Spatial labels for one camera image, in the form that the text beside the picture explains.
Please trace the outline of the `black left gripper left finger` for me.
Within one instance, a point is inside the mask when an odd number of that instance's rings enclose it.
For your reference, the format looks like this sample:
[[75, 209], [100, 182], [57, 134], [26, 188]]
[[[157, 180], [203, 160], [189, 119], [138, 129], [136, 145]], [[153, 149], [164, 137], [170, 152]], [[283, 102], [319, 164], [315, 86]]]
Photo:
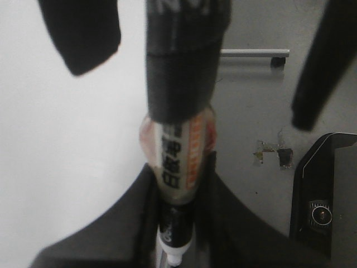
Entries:
[[83, 229], [41, 250], [31, 267], [156, 267], [158, 190], [144, 165], [134, 183]]

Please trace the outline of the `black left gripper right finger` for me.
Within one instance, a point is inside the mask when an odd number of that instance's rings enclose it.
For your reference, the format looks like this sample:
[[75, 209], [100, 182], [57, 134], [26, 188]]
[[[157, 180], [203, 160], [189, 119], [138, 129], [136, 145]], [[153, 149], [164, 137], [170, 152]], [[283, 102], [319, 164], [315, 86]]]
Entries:
[[208, 154], [195, 201], [195, 267], [330, 267], [321, 253], [287, 238], [249, 210]]

